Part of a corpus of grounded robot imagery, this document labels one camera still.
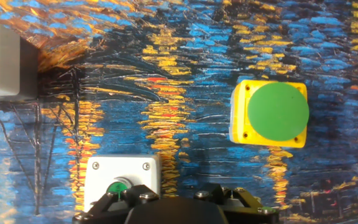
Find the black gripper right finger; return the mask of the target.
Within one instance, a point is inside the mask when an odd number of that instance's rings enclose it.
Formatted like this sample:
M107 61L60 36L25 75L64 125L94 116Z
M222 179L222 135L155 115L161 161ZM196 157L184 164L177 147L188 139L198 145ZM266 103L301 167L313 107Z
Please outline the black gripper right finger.
M220 184L205 184L193 198L216 205L230 224L279 224L279 211L266 207L242 188L230 189Z

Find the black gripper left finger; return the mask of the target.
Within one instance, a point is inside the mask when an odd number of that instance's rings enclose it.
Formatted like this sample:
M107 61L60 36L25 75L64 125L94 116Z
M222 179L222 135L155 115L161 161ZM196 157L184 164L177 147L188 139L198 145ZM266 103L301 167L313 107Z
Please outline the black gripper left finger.
M120 193L107 192L88 212L75 215L72 224L125 224L133 208L159 198L159 194L145 185L135 185Z

